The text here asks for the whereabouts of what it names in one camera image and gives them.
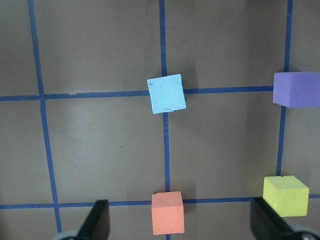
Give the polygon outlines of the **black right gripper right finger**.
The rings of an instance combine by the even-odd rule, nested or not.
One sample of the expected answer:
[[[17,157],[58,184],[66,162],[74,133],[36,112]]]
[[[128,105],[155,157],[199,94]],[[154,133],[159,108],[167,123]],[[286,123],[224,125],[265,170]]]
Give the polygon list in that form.
[[[250,230],[256,240],[298,240],[295,232],[262,198],[250,202]]]

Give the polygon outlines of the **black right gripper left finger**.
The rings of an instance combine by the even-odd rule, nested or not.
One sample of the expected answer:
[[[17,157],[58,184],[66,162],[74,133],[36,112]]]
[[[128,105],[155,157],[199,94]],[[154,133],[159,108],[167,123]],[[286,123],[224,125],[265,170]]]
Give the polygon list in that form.
[[[107,240],[110,235],[110,211],[108,200],[97,200],[79,232],[76,240]]]

